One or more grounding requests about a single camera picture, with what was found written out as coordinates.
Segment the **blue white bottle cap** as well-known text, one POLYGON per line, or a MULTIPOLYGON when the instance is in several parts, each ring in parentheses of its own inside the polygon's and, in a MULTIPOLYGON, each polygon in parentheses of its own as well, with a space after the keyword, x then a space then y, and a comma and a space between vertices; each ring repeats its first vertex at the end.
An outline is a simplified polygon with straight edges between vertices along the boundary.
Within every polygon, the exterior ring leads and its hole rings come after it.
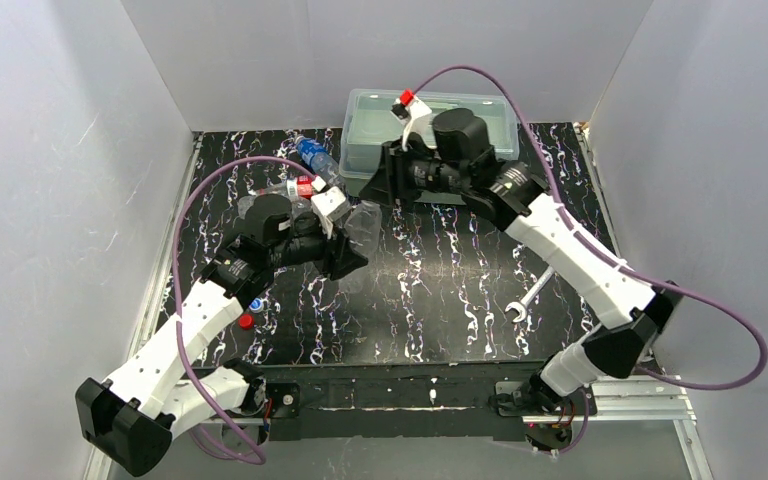
POLYGON ((259 313, 264 309, 264 302, 260 298, 254 299, 249 305, 249 310, 253 313, 259 313))

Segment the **clear unlabelled plastic bottle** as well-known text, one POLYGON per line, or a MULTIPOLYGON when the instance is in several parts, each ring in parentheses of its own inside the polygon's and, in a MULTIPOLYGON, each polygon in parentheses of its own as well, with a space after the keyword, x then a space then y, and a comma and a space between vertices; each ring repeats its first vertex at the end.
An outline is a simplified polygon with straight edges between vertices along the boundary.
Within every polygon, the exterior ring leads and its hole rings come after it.
POLYGON ((344 292, 356 294, 365 287, 369 278, 368 268, 372 265, 378 251, 381 224, 381 206, 369 201, 358 203, 343 223, 343 228, 354 250, 368 260, 365 267, 351 272, 338 282, 340 289, 344 292))

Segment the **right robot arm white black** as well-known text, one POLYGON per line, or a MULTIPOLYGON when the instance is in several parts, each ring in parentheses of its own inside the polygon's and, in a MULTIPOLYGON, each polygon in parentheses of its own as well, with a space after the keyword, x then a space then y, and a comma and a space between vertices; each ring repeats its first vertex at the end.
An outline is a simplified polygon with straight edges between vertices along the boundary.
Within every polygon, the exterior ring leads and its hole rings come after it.
POLYGON ((418 133, 384 143, 360 198, 408 207, 425 192, 457 194, 584 298, 597 327, 551 356, 522 389, 524 399, 555 404, 601 377, 628 377, 663 332, 677 296, 623 272, 610 250, 577 222, 564 220, 564 207, 545 181, 521 162, 497 158, 485 121, 471 110, 444 111, 431 128, 433 147, 418 133))

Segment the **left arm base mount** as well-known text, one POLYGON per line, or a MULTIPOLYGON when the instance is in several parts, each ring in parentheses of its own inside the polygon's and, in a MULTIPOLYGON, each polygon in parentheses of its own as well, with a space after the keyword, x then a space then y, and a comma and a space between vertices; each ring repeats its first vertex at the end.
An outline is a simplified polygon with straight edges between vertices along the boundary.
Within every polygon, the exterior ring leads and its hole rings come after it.
POLYGON ((240 418, 290 419, 299 415, 300 401, 299 384, 263 383, 251 386, 229 412, 240 418))

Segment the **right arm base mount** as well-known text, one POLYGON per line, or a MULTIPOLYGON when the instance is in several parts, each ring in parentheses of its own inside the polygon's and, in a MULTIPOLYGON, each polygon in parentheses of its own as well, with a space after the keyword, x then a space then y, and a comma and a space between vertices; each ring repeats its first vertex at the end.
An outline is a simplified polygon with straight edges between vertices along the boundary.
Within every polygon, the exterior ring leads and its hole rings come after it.
POLYGON ((529 382, 514 381, 497 382, 488 405, 501 417, 519 417, 525 423, 525 438, 531 448, 549 455, 575 447, 598 412, 589 387, 559 397, 529 382))

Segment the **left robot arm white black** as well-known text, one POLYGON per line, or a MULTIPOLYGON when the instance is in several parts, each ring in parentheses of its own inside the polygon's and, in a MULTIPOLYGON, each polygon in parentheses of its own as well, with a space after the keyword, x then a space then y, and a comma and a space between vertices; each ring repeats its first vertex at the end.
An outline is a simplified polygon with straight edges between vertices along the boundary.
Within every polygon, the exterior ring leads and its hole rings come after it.
POLYGON ((172 318, 104 380, 88 378, 77 388, 85 440, 139 477, 201 422, 234 409, 257 414, 266 406, 266 380, 250 363, 228 361, 198 378, 192 362, 244 316, 277 270, 311 263, 326 279, 338 280, 367 265, 343 227, 351 203, 342 192, 316 194, 310 203, 294 213, 284 196, 254 198, 172 318))

